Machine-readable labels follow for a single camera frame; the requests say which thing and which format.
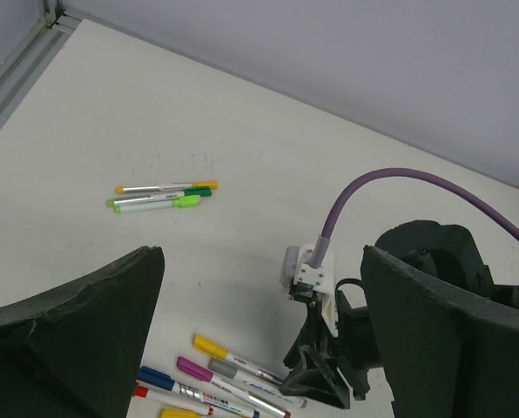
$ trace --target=light green cap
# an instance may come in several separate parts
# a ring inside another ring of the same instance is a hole
[[[174,202],[172,202],[172,205],[179,208],[195,207],[199,205],[200,201],[201,197],[198,195],[181,196],[178,199],[174,200]]]

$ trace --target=yellow marker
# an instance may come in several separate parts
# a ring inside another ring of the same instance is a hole
[[[161,412],[161,418],[199,418],[199,415],[191,411],[181,411],[179,409],[163,409],[163,412]]]
[[[192,183],[171,183],[169,185],[135,185],[124,187],[119,185],[115,191],[117,194],[124,193],[148,193],[148,192],[172,192],[175,190],[185,190],[193,187],[209,187],[216,190],[219,183],[216,180],[193,181]]]
[[[222,346],[202,337],[201,335],[196,335],[193,341],[193,347],[199,352],[213,357],[213,359],[224,360],[228,363],[232,363],[233,365],[246,370],[248,373],[259,377],[261,380],[268,381],[277,387],[280,386],[283,382],[283,380],[275,373],[265,370],[264,368],[257,366],[251,361],[245,360],[242,357],[231,353],[226,348],[223,348]]]

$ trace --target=tabletop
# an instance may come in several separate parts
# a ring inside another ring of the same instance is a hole
[[[84,20],[0,131],[0,306],[161,246],[144,362],[190,383],[174,363],[183,354],[206,364],[192,350],[200,333],[284,374],[306,314],[279,291],[286,247],[314,243],[343,187],[390,166],[456,182],[519,226],[512,187]],[[197,208],[115,214],[104,204],[117,185],[200,179],[219,189]],[[519,283],[517,242],[412,179],[378,180],[348,202],[332,240],[337,279],[358,276],[362,247],[414,219],[466,226],[495,281]],[[369,380],[350,411],[310,402],[293,416],[393,416],[382,370]],[[134,399],[128,416],[158,410]]]

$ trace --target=purple cable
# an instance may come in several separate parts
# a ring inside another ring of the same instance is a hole
[[[326,223],[323,226],[323,230],[321,231],[320,239],[318,239],[318,243],[315,246],[313,251],[310,266],[317,268],[320,266],[321,261],[325,257],[326,250],[328,247],[329,239],[331,238],[331,234],[333,233],[333,229],[335,228],[335,224],[337,223],[337,219],[339,218],[340,211],[343,210],[343,207],[347,203],[348,199],[360,189],[366,183],[377,179],[384,179],[386,177],[409,177],[411,179],[419,179],[422,181],[426,181],[431,183],[432,185],[438,185],[439,187],[449,190],[450,192],[456,194],[457,196],[467,200],[473,206],[476,206],[482,212],[486,213],[492,220],[494,220],[497,224],[499,224],[503,229],[505,229],[508,233],[513,236],[517,241],[519,241],[519,228],[513,225],[511,222],[507,220],[504,216],[502,216],[496,209],[492,206],[488,205],[481,199],[478,199],[471,192],[466,191],[462,187],[447,181],[446,179],[442,179],[441,177],[435,176],[434,174],[430,174],[429,172],[421,172],[418,170],[412,170],[409,168],[384,168],[381,170],[375,170],[373,172],[368,172],[356,180],[354,180],[350,185],[348,185],[345,190],[339,195],[331,211],[327,215]]]

